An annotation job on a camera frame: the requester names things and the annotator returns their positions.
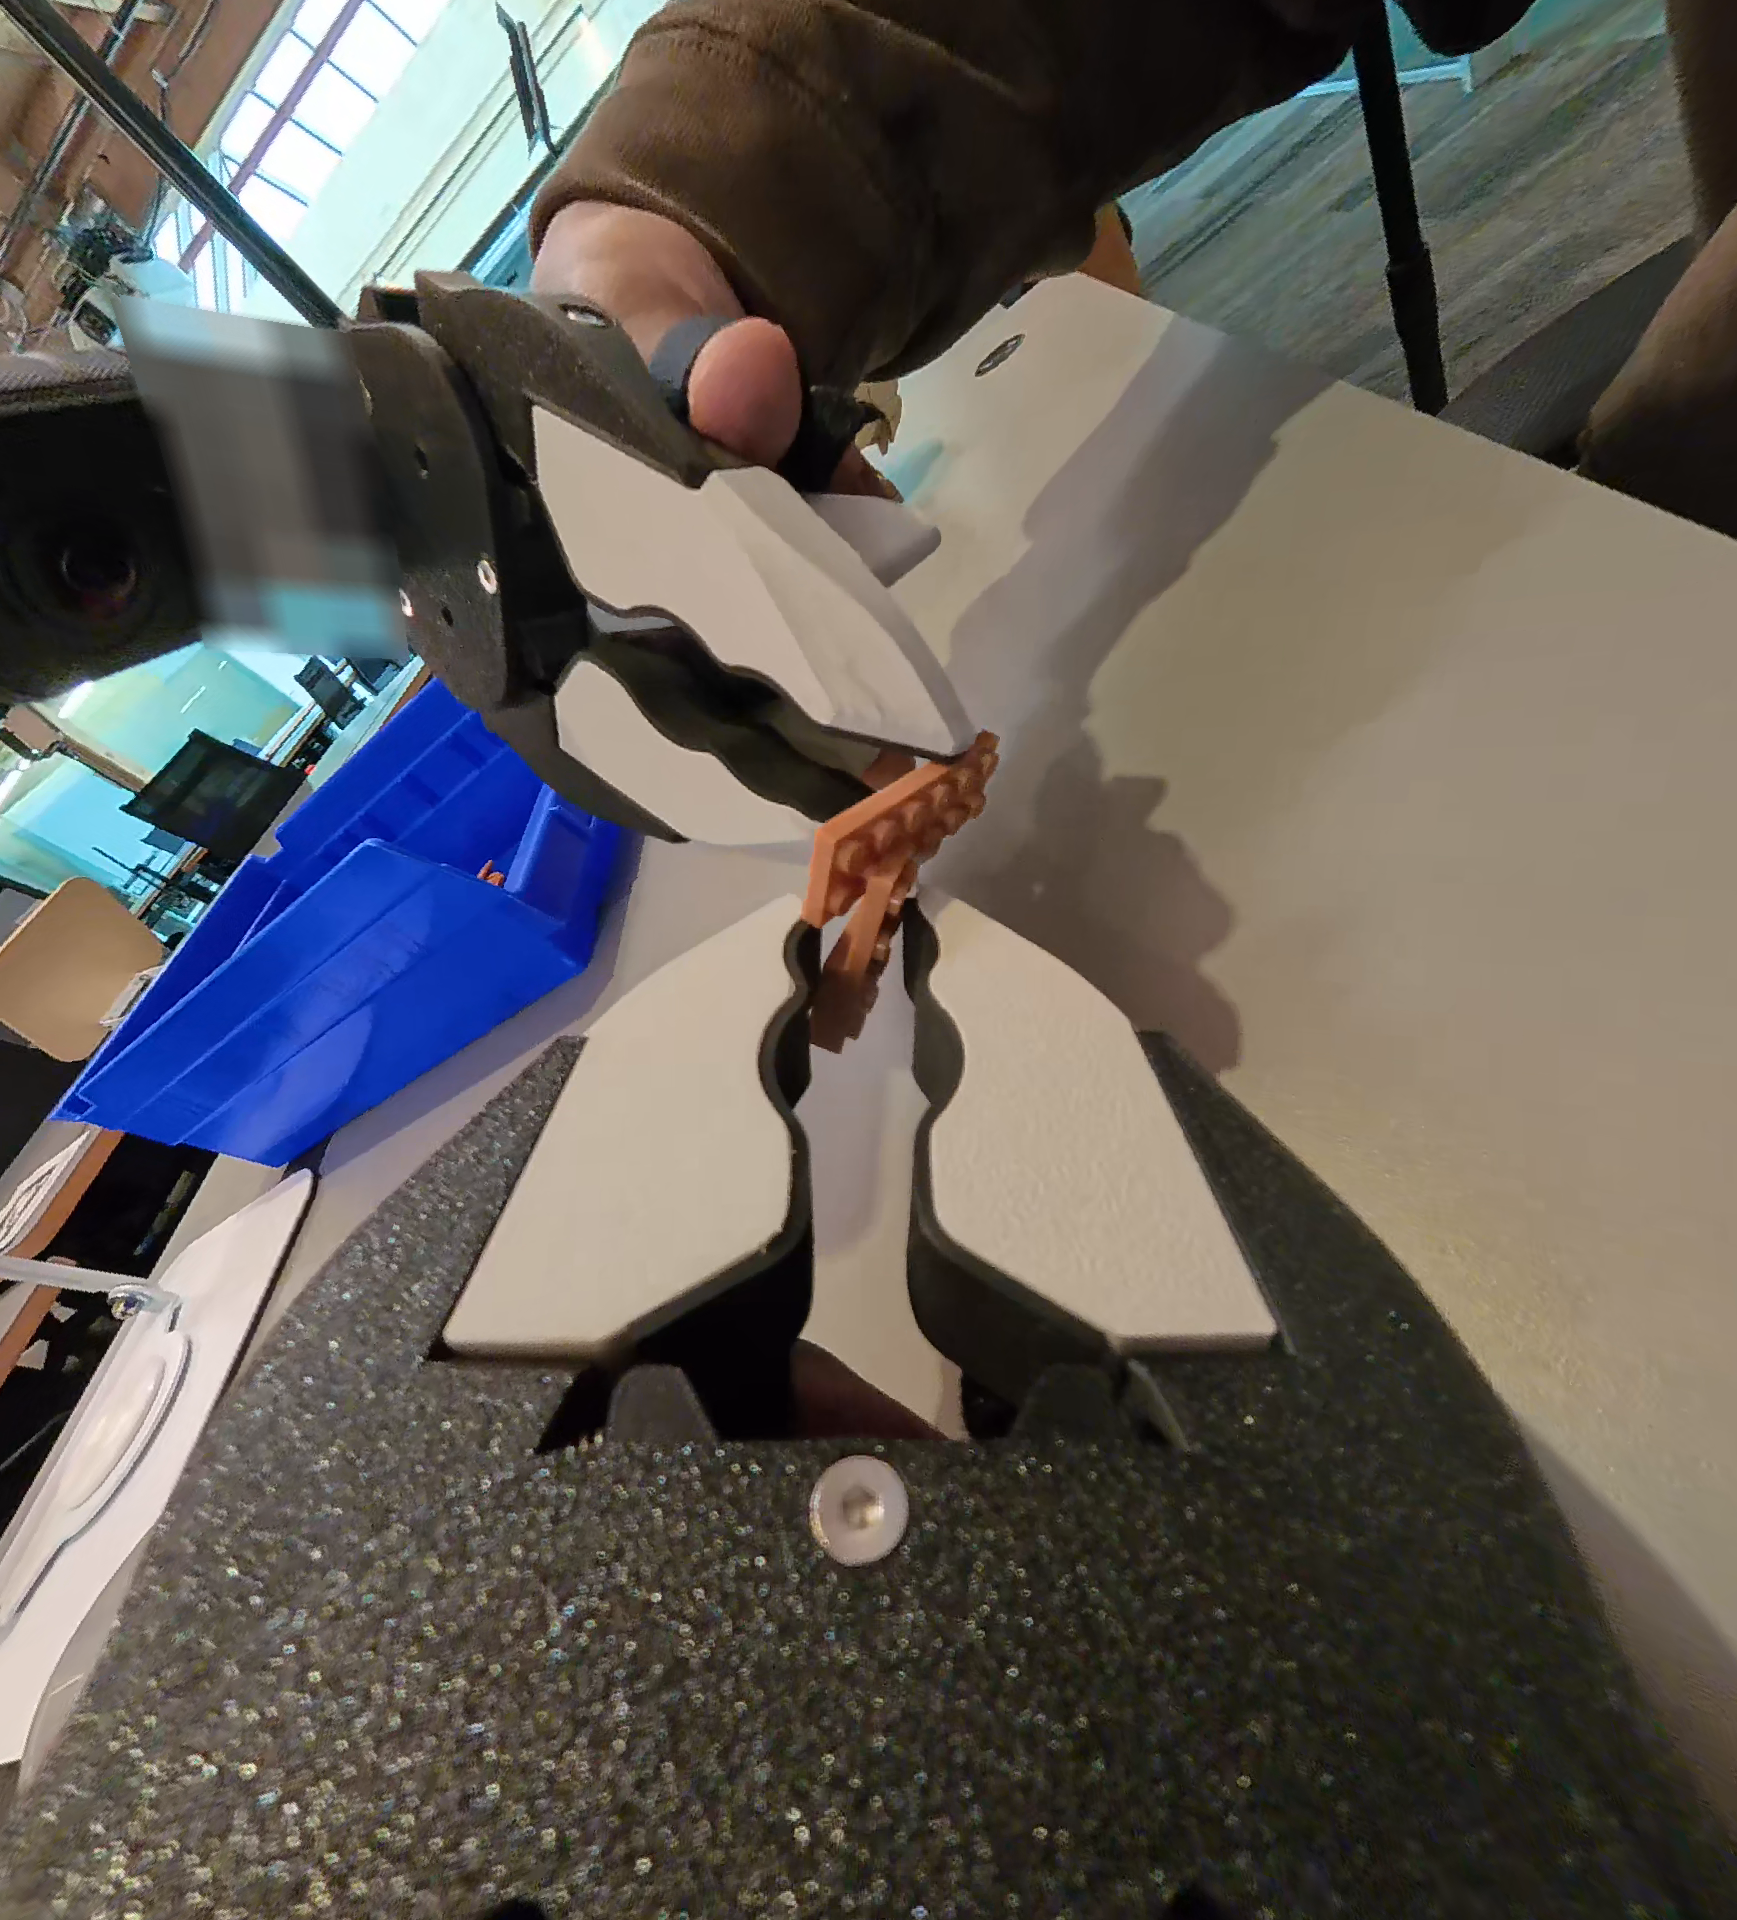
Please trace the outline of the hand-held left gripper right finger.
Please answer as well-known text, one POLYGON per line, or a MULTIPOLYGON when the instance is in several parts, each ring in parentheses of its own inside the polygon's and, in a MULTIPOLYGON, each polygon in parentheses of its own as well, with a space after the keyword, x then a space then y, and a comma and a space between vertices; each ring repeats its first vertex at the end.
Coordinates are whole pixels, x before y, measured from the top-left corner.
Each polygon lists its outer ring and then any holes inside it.
POLYGON ((1130 1021, 963 901, 909 911, 909 1291, 954 1364, 1264 1347, 1278 1318, 1130 1021))

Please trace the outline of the black monitor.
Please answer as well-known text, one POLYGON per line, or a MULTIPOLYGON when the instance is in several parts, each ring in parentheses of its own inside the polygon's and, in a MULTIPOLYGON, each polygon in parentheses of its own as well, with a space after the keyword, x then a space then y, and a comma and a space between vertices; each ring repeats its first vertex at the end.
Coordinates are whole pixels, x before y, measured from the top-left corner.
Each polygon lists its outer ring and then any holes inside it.
POLYGON ((211 860, 248 860, 306 774, 192 731, 122 810, 211 860))

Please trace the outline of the person's right hand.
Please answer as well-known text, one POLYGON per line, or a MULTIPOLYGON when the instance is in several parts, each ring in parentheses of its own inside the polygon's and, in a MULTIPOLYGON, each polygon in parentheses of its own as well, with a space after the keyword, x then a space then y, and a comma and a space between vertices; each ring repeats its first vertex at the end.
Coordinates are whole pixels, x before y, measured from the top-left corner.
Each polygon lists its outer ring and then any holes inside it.
POLYGON ((803 428, 803 383, 857 387, 909 356, 916 287, 894 217, 857 176, 698 203, 543 188, 536 288, 599 307, 646 364, 690 327, 682 418, 778 467, 803 428))

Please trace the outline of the wide brown toy brick plate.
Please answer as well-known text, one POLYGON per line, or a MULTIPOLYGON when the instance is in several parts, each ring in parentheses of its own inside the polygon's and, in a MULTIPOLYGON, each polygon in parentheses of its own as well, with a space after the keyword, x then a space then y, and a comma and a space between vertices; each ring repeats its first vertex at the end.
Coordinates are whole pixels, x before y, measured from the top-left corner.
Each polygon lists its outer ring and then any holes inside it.
POLYGON ((883 911, 899 911, 921 864, 984 810, 996 770, 996 733, 982 731, 952 761, 921 761, 903 777, 857 799, 811 836, 803 927, 828 927, 858 911, 883 884, 883 911))

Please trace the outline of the black pole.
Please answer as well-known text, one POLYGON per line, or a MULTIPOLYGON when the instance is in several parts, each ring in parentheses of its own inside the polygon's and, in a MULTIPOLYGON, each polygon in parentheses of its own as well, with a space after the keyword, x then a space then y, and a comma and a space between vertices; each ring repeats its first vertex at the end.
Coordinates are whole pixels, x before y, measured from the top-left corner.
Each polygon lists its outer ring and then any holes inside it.
POLYGON ((232 250, 306 320, 340 327, 340 307, 273 241, 223 183, 133 93, 130 83, 46 0, 0 0, 0 11, 130 140, 138 156, 232 241, 232 250))
POLYGON ((1381 283, 1404 357, 1408 400, 1423 417, 1444 417, 1452 393, 1438 340, 1438 288, 1412 188, 1412 153, 1385 3, 1374 3, 1370 20, 1361 27, 1351 41, 1351 75, 1374 203, 1381 221, 1381 283))

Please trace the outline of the tan wooden chair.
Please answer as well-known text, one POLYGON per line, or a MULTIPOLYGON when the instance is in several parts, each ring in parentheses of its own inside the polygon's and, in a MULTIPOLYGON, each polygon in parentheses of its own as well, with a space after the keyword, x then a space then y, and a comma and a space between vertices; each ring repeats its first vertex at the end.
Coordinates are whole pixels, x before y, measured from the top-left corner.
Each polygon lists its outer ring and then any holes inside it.
POLYGON ((170 948, 108 888, 61 884, 0 943, 0 1023, 61 1065, 88 1065, 108 1013, 170 948))

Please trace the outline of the blue plastic bin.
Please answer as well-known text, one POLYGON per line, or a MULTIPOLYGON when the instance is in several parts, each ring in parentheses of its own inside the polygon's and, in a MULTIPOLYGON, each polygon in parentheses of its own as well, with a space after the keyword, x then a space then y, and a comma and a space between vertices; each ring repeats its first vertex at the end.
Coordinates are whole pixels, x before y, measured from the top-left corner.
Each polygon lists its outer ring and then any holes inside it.
POLYGON ((409 694, 301 810, 267 857, 267 905, 252 930, 306 901, 363 843, 427 864, 501 877, 501 892, 556 927, 591 930, 618 877, 623 828, 538 781, 440 684, 409 694))
POLYGON ((576 981, 612 874, 612 824, 563 836, 523 892, 366 839, 179 998, 138 1005, 50 1117, 289 1163, 576 981))

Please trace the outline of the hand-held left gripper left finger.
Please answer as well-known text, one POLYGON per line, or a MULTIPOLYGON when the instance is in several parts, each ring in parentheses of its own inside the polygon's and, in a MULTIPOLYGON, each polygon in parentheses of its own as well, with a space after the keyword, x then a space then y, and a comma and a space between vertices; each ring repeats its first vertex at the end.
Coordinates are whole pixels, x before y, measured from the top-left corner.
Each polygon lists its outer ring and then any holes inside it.
POLYGON ((799 1336, 808 955, 817 930, 778 894, 591 1021, 447 1318, 451 1354, 627 1364, 723 1304, 738 1347, 799 1336))

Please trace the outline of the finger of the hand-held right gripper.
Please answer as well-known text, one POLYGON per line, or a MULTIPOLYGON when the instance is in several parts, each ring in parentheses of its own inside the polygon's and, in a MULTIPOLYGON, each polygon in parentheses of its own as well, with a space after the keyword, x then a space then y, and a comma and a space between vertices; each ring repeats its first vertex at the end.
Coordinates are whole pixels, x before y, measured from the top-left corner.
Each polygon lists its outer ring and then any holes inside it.
POLYGON ((677 663, 654 673, 576 658, 551 690, 556 744, 654 828, 707 847, 797 847, 868 799, 868 781, 803 758, 774 728, 696 702, 677 663))
POLYGON ((570 578, 611 616, 666 616, 718 666, 824 731, 959 758, 972 718, 899 597, 766 467, 682 485, 536 405, 536 488, 570 578))

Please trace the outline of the white rounded panel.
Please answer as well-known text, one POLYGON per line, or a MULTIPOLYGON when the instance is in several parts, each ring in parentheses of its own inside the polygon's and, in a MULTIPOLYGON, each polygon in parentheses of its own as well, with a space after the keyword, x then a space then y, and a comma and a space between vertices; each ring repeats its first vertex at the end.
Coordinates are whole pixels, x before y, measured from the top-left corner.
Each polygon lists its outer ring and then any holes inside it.
POLYGON ((0 1534, 0 1768, 21 1765, 66 1652, 171 1499, 313 1188, 313 1171, 283 1176, 145 1280, 44 1453, 0 1534))

